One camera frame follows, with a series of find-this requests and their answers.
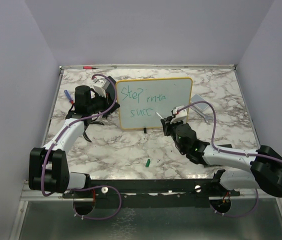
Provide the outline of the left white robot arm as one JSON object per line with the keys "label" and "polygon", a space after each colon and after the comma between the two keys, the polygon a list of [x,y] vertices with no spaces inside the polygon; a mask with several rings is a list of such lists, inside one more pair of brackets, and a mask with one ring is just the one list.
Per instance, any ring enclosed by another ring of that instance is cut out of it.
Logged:
{"label": "left white robot arm", "polygon": [[94,74],[93,86],[79,85],[74,91],[62,128],[44,146],[35,147],[29,154],[28,185],[48,197],[74,190],[78,196],[87,197],[92,190],[87,173],[71,172],[67,154],[79,137],[86,137],[86,130],[99,116],[107,117],[116,111],[116,81],[111,76]]}

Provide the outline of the green marker cap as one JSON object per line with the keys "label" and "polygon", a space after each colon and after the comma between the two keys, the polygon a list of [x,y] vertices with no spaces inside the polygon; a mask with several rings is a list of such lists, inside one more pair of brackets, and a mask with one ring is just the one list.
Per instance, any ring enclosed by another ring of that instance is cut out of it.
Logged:
{"label": "green marker cap", "polygon": [[148,168],[150,166],[151,160],[148,158],[145,164],[145,167]]}

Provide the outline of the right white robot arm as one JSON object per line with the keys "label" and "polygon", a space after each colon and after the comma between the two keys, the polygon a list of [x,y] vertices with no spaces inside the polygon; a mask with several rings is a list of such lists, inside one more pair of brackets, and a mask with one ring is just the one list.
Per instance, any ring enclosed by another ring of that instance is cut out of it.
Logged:
{"label": "right white robot arm", "polygon": [[282,157],[271,147],[240,150],[214,146],[199,140],[188,123],[174,121],[173,116],[161,118],[163,134],[171,137],[181,155],[197,165],[225,166],[234,172],[223,173],[211,182],[210,189],[221,196],[228,190],[261,189],[265,193],[282,198]]}

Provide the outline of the yellow framed whiteboard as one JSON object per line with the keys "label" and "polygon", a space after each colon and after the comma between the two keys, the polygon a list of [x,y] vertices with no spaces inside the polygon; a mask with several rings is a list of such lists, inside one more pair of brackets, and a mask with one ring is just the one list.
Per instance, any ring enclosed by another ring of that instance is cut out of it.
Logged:
{"label": "yellow framed whiteboard", "polygon": [[163,118],[178,106],[186,106],[192,97],[190,77],[129,79],[116,83],[119,123],[122,130],[161,128]]}

